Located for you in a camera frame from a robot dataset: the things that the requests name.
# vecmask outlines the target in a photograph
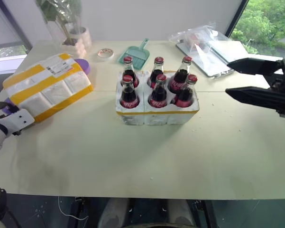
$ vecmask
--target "cable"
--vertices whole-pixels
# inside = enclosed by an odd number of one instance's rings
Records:
[[[8,102],[3,102],[3,101],[0,101],[0,110],[5,108],[6,106],[8,106],[8,110],[11,112],[11,113],[15,113],[17,111],[19,111],[19,108],[15,105],[12,105]]]
[[[42,219],[42,223],[43,223],[44,228],[46,228],[46,222],[44,221],[44,218],[43,218],[42,214],[40,214],[40,217]]]
[[[18,220],[16,219],[16,217],[14,216],[14,214],[9,210],[8,207],[6,207],[7,212],[9,213],[10,217],[14,220],[16,227],[17,228],[22,228],[22,226],[19,224]]]
[[[59,196],[58,196],[58,207],[59,207],[59,210],[60,210],[60,212],[64,215],[64,216],[69,216],[69,217],[72,217],[72,218],[74,218],[74,219],[77,219],[77,220],[79,220],[79,221],[83,221],[83,220],[85,220],[85,219],[87,219],[89,216],[87,215],[87,216],[85,216],[84,218],[77,218],[76,216],[74,216],[74,215],[67,215],[67,214],[65,214],[62,210],[61,210],[61,208],[60,208],[60,200],[59,200]]]
[[[82,228],[85,228],[85,225],[86,225],[86,223],[87,223],[88,220],[89,220],[89,219],[87,219],[87,220],[85,221],[85,223],[84,223],[84,225],[83,225]]]

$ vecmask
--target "red bottle cap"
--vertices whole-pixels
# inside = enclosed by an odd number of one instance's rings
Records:
[[[122,77],[122,80],[124,82],[131,82],[131,81],[133,81],[133,78],[132,78],[131,75],[125,75],[125,76]]]
[[[155,58],[155,63],[163,63],[164,59],[162,57],[156,57]]]
[[[183,61],[184,62],[191,62],[192,61],[192,58],[191,57],[189,57],[189,56],[185,56],[184,58],[183,58]]]
[[[131,56],[125,56],[125,57],[123,58],[123,62],[124,62],[124,63],[132,62],[132,61],[133,61],[133,59],[132,59]]]
[[[196,83],[198,79],[197,79],[196,75],[189,75],[188,76],[188,80],[191,81],[191,82]]]
[[[163,74],[160,74],[160,75],[158,75],[158,76],[156,77],[156,80],[158,80],[158,81],[165,81],[165,80],[166,80],[166,76],[163,75]]]

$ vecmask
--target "green dustpan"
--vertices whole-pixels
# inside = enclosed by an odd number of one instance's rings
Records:
[[[144,64],[146,63],[148,57],[150,56],[150,52],[144,49],[147,43],[148,43],[148,38],[145,38],[140,47],[136,46],[128,47],[128,49],[126,49],[119,57],[118,62],[123,64],[123,58],[125,56],[131,56],[133,58],[133,67],[136,70],[141,70]]]

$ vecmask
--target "glass bottle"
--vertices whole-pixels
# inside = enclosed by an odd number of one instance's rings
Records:
[[[171,77],[168,89],[173,93],[177,94],[181,87],[185,85],[186,78],[190,73],[190,66],[192,63],[192,58],[189,56],[185,56],[182,60],[182,64],[180,65],[179,69],[176,71],[174,76]]]
[[[187,108],[193,104],[193,90],[190,87],[182,87],[175,105],[180,108]]]
[[[125,56],[123,58],[124,71],[122,76],[130,75],[133,78],[134,87],[136,88],[139,85],[139,79],[137,78],[134,67],[133,67],[133,58],[130,56]]]
[[[196,75],[193,75],[193,74],[188,75],[188,77],[186,79],[186,83],[181,87],[180,92],[178,94],[176,94],[175,97],[172,99],[171,104],[177,105],[178,98],[180,97],[180,94],[182,93],[182,91],[181,91],[182,88],[188,87],[193,91],[194,85],[196,84],[196,82],[197,82],[197,76]]]
[[[147,80],[147,84],[154,89],[156,84],[156,78],[158,75],[163,74],[163,62],[164,59],[162,57],[156,57],[154,60],[154,67],[150,78]]]
[[[120,104],[125,108],[135,108],[139,104],[139,97],[135,92],[133,78],[131,75],[125,75],[122,77],[122,94]]]
[[[154,108],[162,108],[167,105],[166,103],[166,76],[161,74],[156,78],[156,85],[152,94],[148,98],[149,104]]]

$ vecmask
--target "floor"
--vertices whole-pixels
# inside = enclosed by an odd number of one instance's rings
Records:
[[[70,213],[74,197],[61,197],[61,210]],[[107,198],[91,198],[94,209],[94,223],[87,223],[85,228],[95,227]],[[194,200],[188,203],[194,207]],[[285,228],[285,199],[281,200],[214,200],[218,228]],[[18,219],[22,228],[66,228],[68,217],[64,216],[58,207],[57,197],[8,195],[8,207]],[[200,227],[206,228],[203,211],[198,211]],[[166,216],[158,206],[156,199],[139,199],[135,210],[126,221],[127,225],[146,222],[165,222]],[[82,228],[85,221],[80,221]],[[14,228],[11,217],[6,214],[3,223],[7,228]]]

